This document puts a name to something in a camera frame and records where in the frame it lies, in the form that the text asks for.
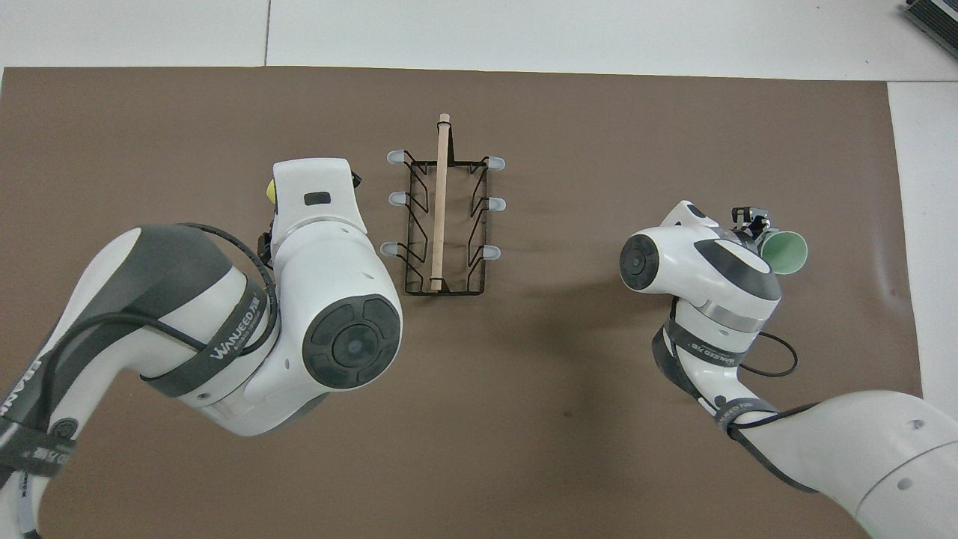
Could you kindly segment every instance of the black wire rack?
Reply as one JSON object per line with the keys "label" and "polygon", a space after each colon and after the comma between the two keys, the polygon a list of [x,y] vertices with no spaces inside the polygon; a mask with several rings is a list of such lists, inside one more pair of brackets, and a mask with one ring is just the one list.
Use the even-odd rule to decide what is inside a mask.
{"label": "black wire rack", "polygon": [[422,274],[420,269],[426,263],[426,253],[429,250],[429,235],[422,226],[421,217],[430,214],[429,186],[423,180],[429,176],[429,171],[435,171],[438,161],[421,161],[406,150],[395,150],[386,155],[386,160],[393,164],[402,164],[409,170],[409,189],[405,192],[397,191],[389,196],[389,202],[396,206],[404,206],[409,215],[406,226],[406,241],[383,244],[379,250],[383,255],[400,258],[405,266],[404,290],[410,295],[479,295],[486,290],[486,262],[499,258],[501,251],[498,247],[489,245],[489,212],[502,211],[506,202],[502,199],[489,196],[489,172],[500,171],[506,162],[500,157],[487,155],[478,161],[459,161],[455,158],[452,145],[452,129],[449,130],[449,154],[447,165],[449,168],[468,170],[470,177],[475,178],[475,186],[469,200],[469,218],[472,230],[469,233],[467,253],[467,276],[465,287],[459,290],[451,289],[446,279],[442,278],[439,290],[429,289],[430,279]]}

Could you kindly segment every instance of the cable clip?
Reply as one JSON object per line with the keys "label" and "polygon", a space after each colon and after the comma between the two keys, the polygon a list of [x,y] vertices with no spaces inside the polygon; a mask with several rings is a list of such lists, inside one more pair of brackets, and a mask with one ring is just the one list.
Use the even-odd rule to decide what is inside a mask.
{"label": "cable clip", "polygon": [[0,417],[0,465],[44,478],[66,466],[77,442]]}
{"label": "cable clip", "polygon": [[716,411],[715,420],[718,427],[724,433],[729,434],[729,428],[735,423],[735,420],[743,413],[749,413],[750,411],[770,411],[774,413],[777,412],[778,409],[762,399],[732,399]]}

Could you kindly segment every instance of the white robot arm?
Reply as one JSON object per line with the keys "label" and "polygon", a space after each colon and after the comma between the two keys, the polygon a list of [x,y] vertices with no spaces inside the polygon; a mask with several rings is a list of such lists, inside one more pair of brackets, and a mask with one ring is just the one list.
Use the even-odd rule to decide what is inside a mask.
{"label": "white robot arm", "polygon": [[[926,401],[863,391],[779,412],[738,368],[781,299],[776,273],[804,264],[804,240],[757,208],[721,228],[682,200],[620,256],[625,284],[675,296],[652,340],[659,369],[786,483],[822,492],[876,538],[958,536],[958,423]],[[800,243],[796,257],[788,243]]]}
{"label": "white robot arm", "polygon": [[349,163],[286,161],[273,176],[278,290],[259,260],[266,290],[251,283],[202,225],[134,228],[83,272],[0,408],[0,539],[38,537],[43,490],[121,369],[251,436],[368,384],[396,357],[402,310]]}

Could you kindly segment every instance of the white floor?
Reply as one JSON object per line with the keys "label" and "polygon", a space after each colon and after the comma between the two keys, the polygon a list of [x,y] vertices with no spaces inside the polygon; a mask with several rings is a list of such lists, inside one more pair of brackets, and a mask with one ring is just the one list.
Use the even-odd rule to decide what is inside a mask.
{"label": "white floor", "polygon": [[893,0],[0,0],[2,66],[337,65],[889,83],[924,396],[958,418],[958,59]]}

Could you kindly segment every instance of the wooden dowel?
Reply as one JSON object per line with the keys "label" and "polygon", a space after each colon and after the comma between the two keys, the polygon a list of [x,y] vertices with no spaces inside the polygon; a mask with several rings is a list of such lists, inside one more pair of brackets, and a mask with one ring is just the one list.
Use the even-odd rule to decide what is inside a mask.
{"label": "wooden dowel", "polygon": [[445,174],[449,168],[449,115],[439,115],[439,148],[436,150],[436,216],[432,223],[432,275],[429,287],[443,287],[443,245],[445,243]]}

